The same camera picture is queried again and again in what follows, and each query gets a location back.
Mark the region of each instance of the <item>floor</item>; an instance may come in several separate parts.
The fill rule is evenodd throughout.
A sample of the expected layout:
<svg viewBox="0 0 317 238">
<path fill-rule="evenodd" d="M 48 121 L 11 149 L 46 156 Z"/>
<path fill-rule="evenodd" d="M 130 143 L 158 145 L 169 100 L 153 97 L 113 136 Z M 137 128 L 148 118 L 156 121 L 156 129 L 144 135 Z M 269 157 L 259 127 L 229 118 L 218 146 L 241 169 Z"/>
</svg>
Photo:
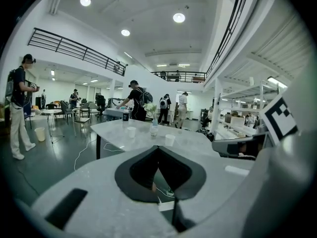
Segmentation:
<svg viewBox="0 0 317 238">
<path fill-rule="evenodd" d="M 99 123 L 96 117 L 93 117 L 92 125 Z M 88 162 L 96 160 L 96 134 L 87 126 L 86 130 L 80 129 L 80 125 L 76 124 L 77 137 L 74 135 L 72 121 L 67 125 L 65 120 L 60 116 L 55 119 L 56 129 L 54 134 L 63 134 L 65 137 L 53 138 L 54 143 L 50 141 L 48 123 L 45 116 L 35 116 L 30 123 L 26 121 L 26 129 L 28 131 L 31 142 L 36 143 L 36 147 L 25 152 L 23 143 L 20 142 L 21 153 L 25 155 L 25 159 L 18 161 L 12 158 L 9 138 L 2 138 L 0 147 L 2 149 L 2 157 L 0 161 L 1 169 L 6 176 L 8 185 L 10 186 L 14 197 L 19 198 L 27 205 L 32 203 L 46 191 L 49 187 L 69 175 L 74 171 L 75 159 L 80 151 L 88 147 L 82 152 L 80 158 L 76 161 L 76 169 Z M 44 127 L 46 140 L 39 142 L 36 138 L 34 129 Z M 201 124 L 196 120 L 185 120 L 183 129 L 196 131 L 201 128 Z M 111 152 L 109 150 L 118 150 L 115 146 L 109 144 L 106 150 L 102 149 L 101 157 L 105 158 L 120 152 Z M 157 195 L 162 203 L 173 201 L 172 197 L 166 196 L 168 185 L 162 174 L 158 171 L 155 179 L 157 185 Z M 172 211 L 162 211 L 162 214 L 168 221 L 171 221 Z"/>
</svg>

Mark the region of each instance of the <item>white trash bin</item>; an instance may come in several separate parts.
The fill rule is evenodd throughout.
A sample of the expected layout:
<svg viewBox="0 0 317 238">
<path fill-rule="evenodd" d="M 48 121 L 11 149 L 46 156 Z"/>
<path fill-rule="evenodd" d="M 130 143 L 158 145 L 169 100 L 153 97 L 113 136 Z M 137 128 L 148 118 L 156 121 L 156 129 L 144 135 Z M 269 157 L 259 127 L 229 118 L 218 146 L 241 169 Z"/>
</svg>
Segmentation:
<svg viewBox="0 0 317 238">
<path fill-rule="evenodd" d="M 45 129 L 43 127 L 36 128 L 35 130 L 36 137 L 40 142 L 43 142 L 45 140 Z"/>
</svg>

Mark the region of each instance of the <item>railing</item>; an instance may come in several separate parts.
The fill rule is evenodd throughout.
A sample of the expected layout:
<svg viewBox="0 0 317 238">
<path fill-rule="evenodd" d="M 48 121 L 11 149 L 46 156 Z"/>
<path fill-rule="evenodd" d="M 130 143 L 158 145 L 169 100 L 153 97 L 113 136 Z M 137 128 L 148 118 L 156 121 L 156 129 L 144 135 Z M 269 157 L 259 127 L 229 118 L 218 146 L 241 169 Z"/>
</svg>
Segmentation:
<svg viewBox="0 0 317 238">
<path fill-rule="evenodd" d="M 205 72 L 196 71 L 156 71 L 152 72 L 154 75 L 173 82 L 187 82 L 187 83 L 204 83 L 206 79 Z"/>
<path fill-rule="evenodd" d="M 232 14 L 228 23 L 228 26 L 226 28 L 226 31 L 223 35 L 223 38 L 221 40 L 221 43 L 219 45 L 219 48 L 207 70 L 207 77 L 209 76 L 209 74 L 211 73 L 211 71 L 214 69 L 215 65 L 217 64 L 217 62 L 219 61 L 223 51 L 225 50 L 225 48 L 227 47 L 229 40 L 232 37 L 232 34 L 237 26 L 237 23 L 239 21 L 241 12 L 243 10 L 244 4 L 245 4 L 246 0 L 235 0 L 234 2 L 234 6 L 233 6 L 233 10 L 232 10 Z"/>
<path fill-rule="evenodd" d="M 125 73 L 125 66 L 120 64 L 120 62 L 116 62 L 115 60 L 78 42 L 39 28 L 34 28 L 34 32 L 28 45 L 75 57 L 111 70 L 122 76 L 124 76 Z"/>
</svg>

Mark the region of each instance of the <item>ceiling light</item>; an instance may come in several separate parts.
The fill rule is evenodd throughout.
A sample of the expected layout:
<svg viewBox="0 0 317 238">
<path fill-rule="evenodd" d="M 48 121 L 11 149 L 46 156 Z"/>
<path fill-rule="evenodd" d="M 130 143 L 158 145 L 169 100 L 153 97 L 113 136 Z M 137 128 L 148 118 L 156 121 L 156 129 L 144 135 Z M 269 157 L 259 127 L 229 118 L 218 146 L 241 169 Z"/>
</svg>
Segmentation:
<svg viewBox="0 0 317 238">
<path fill-rule="evenodd" d="M 185 16 L 182 13 L 177 13 L 173 16 L 173 19 L 176 23 L 182 23 L 185 21 Z"/>
<path fill-rule="evenodd" d="M 126 53 L 126 52 L 124 52 L 124 53 L 125 53 L 128 57 L 130 57 L 131 59 L 133 59 L 132 56 L 130 56 L 128 53 Z"/>
<path fill-rule="evenodd" d="M 129 35 L 130 35 L 130 31 L 129 31 L 129 30 L 126 30 L 126 29 L 123 29 L 123 30 L 121 31 L 121 34 L 122 34 L 123 36 L 129 36 Z"/>
<path fill-rule="evenodd" d="M 273 84 L 278 84 L 278 86 L 282 87 L 282 88 L 287 88 L 286 85 L 284 85 L 282 82 L 278 81 L 277 79 L 273 78 L 273 77 L 269 77 L 267 79 L 269 82 L 273 83 Z"/>
<path fill-rule="evenodd" d="M 89 6 L 91 4 L 91 0 L 80 0 L 82 6 Z"/>
</svg>

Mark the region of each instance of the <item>white sneakers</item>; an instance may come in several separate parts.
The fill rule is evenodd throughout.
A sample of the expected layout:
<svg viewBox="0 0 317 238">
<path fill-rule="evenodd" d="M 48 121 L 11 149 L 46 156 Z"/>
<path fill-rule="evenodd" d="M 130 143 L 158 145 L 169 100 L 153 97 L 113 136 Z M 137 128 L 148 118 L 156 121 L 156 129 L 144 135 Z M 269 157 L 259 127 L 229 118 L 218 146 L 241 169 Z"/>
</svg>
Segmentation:
<svg viewBox="0 0 317 238">
<path fill-rule="evenodd" d="M 25 147 L 25 150 L 28 152 L 30 151 L 32 148 L 34 148 L 36 146 L 35 143 L 31 143 L 30 147 Z M 17 160 L 23 160 L 24 159 L 24 155 L 21 153 L 14 153 L 13 157 Z"/>
</svg>

